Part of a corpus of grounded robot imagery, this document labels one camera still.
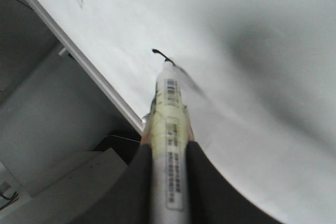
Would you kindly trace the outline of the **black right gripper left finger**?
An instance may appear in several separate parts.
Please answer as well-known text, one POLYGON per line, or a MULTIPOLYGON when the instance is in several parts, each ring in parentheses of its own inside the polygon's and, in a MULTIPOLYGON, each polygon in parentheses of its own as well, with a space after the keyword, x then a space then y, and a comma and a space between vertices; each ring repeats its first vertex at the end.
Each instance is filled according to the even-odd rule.
POLYGON ((5 217, 5 223, 148 223, 152 151, 141 145, 116 176, 62 179, 5 217))

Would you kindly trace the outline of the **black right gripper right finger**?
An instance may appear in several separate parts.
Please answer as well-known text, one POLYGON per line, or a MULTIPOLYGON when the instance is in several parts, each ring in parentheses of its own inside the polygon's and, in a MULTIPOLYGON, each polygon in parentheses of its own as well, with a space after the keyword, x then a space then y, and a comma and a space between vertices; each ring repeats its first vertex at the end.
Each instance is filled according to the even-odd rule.
POLYGON ((186 147, 191 223, 280 223, 239 193, 197 142, 186 147))

